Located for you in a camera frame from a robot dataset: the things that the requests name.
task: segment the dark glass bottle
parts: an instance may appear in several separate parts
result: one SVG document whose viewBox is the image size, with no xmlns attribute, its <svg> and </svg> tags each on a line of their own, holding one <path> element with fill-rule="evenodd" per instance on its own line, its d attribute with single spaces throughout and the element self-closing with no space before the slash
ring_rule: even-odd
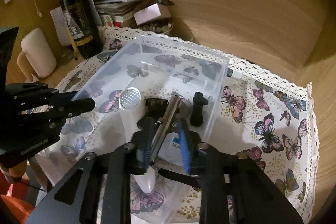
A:
<svg viewBox="0 0 336 224">
<path fill-rule="evenodd" d="M 100 53 L 103 45 L 87 0 L 63 0 L 63 3 L 71 35 L 83 58 Z"/>
</svg>

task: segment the white box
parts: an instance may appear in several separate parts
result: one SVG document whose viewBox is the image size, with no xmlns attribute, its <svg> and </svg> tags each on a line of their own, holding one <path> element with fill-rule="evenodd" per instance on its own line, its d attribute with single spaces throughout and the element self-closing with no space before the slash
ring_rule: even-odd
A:
<svg viewBox="0 0 336 224">
<path fill-rule="evenodd" d="M 140 10 L 134 14 L 137 25 L 154 21 L 162 18 L 170 18 L 169 8 L 161 4 L 153 4 L 145 9 Z"/>
</svg>

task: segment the transparent plastic bin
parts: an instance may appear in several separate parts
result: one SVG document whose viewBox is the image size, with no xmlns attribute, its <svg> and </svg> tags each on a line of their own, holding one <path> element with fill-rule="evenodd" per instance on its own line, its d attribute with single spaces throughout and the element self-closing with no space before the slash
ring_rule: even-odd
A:
<svg viewBox="0 0 336 224">
<path fill-rule="evenodd" d="M 117 112 L 119 96 L 116 94 L 120 94 L 127 87 L 138 88 L 145 98 L 169 100 L 171 94 L 177 92 L 190 106 L 193 104 L 195 92 L 201 92 L 208 99 L 208 105 L 203 106 L 204 122 L 200 127 L 191 126 L 190 117 L 187 118 L 187 122 L 189 129 L 198 132 L 202 141 L 207 142 L 218 113 L 219 98 L 228 64 L 228 58 L 223 58 L 200 45 L 138 35 L 104 64 L 73 100 L 88 97 L 98 86 L 103 93 L 97 98 L 93 97 L 96 110 L 103 113 L 107 107 L 113 109 L 100 122 L 109 124 L 107 120 L 112 119 L 112 116 L 120 119 Z M 93 151 L 99 154 L 100 151 L 96 149 L 97 147 L 93 147 Z M 177 200 L 182 200 L 188 187 L 174 181 L 169 183 L 169 190 L 164 190 L 166 196 L 159 209 L 140 212 L 136 214 L 137 217 L 153 224 L 167 223 L 173 217 L 174 211 L 180 205 Z M 154 191 L 160 193 L 160 187 L 162 185 L 157 183 Z"/>
</svg>

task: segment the handwritten note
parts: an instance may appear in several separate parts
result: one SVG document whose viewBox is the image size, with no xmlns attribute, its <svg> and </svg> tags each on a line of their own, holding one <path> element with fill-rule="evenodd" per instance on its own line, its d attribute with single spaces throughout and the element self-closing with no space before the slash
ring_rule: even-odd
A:
<svg viewBox="0 0 336 224">
<path fill-rule="evenodd" d="M 71 45 L 71 41 L 68 37 L 67 29 L 67 20 L 63 14 L 62 8 L 57 7 L 50 11 L 50 15 L 54 21 L 56 33 L 58 40 L 62 46 Z"/>
</svg>

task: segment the butterfly print tablecloth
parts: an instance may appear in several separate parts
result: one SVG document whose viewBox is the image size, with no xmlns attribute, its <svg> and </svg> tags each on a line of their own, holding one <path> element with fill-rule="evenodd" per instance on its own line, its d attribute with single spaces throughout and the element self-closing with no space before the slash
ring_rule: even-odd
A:
<svg viewBox="0 0 336 224">
<path fill-rule="evenodd" d="M 128 28 L 106 28 L 101 31 L 106 40 L 103 52 L 83 61 L 70 72 L 57 87 L 61 92 L 79 90 L 122 45 L 131 41 L 137 33 L 144 33 Z M 223 83 L 221 108 L 209 143 L 228 154 L 246 152 L 308 223 L 315 201 L 319 146 L 311 86 L 305 89 L 296 87 L 246 60 L 214 52 L 229 57 L 230 65 Z M 157 54 L 155 59 L 158 62 L 171 66 L 178 64 L 174 56 L 153 53 Z M 216 70 L 212 62 L 201 65 L 202 69 L 191 66 L 188 72 L 195 75 L 204 73 L 211 77 Z M 147 77 L 140 68 L 127 66 L 125 77 L 139 75 Z M 183 79 L 183 82 L 191 81 L 192 77 L 189 78 Z M 103 94 L 100 86 L 98 82 L 90 87 L 91 97 Z M 56 183 L 88 149 L 112 152 L 123 143 L 123 137 L 118 133 L 122 127 L 120 119 L 113 123 L 107 118 L 103 119 L 105 115 L 118 113 L 120 93 L 121 89 L 116 89 L 94 111 L 68 119 L 62 129 L 61 140 L 37 156 L 52 183 Z M 104 142 L 100 139 L 99 132 L 104 130 L 110 132 L 110 145 L 106 139 Z M 151 195 L 144 194 L 135 181 L 131 182 L 131 186 L 132 213 L 143 219 L 148 219 L 145 214 L 154 214 L 167 202 L 167 192 L 174 187 L 162 177 L 157 179 L 157 186 Z M 177 199 L 178 208 L 172 222 L 198 222 L 201 192 L 190 187 L 184 196 Z"/>
</svg>

